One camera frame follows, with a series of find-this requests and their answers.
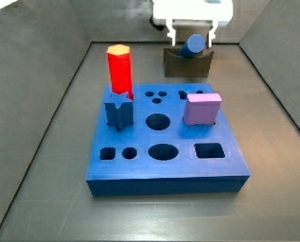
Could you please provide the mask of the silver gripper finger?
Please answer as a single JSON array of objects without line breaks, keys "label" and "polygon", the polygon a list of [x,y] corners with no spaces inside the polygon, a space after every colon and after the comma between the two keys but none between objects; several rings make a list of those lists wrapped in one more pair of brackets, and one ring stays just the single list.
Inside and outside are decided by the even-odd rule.
[{"label": "silver gripper finger", "polygon": [[213,40],[215,39],[217,28],[218,28],[218,20],[213,20],[210,30],[207,31],[207,38],[206,38],[207,48],[210,48],[213,45]]},{"label": "silver gripper finger", "polygon": [[175,29],[173,28],[173,19],[166,19],[167,37],[171,39],[171,46],[175,46]]}]

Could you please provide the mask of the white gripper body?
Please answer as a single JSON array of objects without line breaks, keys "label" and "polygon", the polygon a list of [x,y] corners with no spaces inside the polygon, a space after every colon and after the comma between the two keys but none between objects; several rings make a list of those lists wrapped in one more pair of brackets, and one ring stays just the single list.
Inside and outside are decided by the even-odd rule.
[{"label": "white gripper body", "polygon": [[174,26],[226,26],[233,18],[233,0],[151,0],[153,22]]}]

